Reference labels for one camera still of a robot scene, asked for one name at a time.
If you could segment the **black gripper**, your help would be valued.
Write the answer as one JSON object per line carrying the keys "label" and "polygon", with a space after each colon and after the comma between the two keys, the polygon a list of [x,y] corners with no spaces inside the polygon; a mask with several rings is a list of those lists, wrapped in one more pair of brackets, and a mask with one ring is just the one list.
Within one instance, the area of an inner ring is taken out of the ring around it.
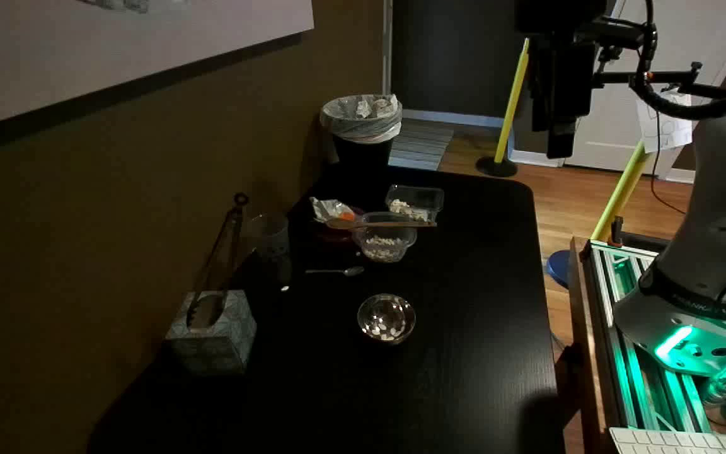
{"label": "black gripper", "polygon": [[595,43],[580,33],[611,0],[515,0],[515,28],[530,38],[531,128],[548,135],[548,156],[568,159],[574,125],[590,115]]}

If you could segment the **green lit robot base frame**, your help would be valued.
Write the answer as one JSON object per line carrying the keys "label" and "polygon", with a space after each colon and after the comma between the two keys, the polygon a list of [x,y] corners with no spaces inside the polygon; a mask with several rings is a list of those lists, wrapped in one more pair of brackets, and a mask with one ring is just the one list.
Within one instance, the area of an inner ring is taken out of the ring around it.
{"label": "green lit robot base frame", "polygon": [[614,305],[653,252],[587,243],[571,270],[587,344],[590,435],[608,454],[726,454],[726,422],[713,422],[706,376],[666,368],[614,325]]}

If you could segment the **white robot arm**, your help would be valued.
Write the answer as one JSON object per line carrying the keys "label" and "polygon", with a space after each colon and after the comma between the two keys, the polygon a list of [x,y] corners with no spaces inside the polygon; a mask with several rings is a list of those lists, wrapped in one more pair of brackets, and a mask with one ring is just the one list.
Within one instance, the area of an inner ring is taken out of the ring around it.
{"label": "white robot arm", "polygon": [[[653,266],[614,305],[627,342],[671,371],[710,376],[726,367],[726,89],[706,87],[700,69],[660,70],[660,33],[653,14],[614,17],[611,0],[515,0],[515,28],[530,38],[531,126],[548,154],[574,149],[574,122],[590,115],[593,94],[612,82],[660,116],[706,126],[696,146],[689,212]],[[604,67],[629,50],[634,67]]]}

